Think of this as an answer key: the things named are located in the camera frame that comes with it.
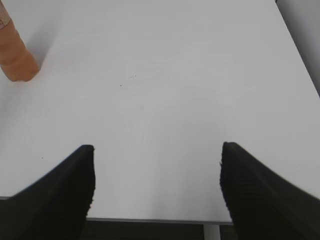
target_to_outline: white table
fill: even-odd
[[[89,217],[229,222],[228,141],[320,197],[320,101],[273,0],[3,2],[45,58],[0,75],[0,196],[92,144]]]

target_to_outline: floor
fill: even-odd
[[[201,224],[88,221],[81,240],[219,240],[205,239]],[[220,226],[221,240],[238,240],[233,226]]]

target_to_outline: orange object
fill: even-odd
[[[36,60],[26,49],[1,0],[0,66],[8,79],[13,82],[27,82],[39,72]]]

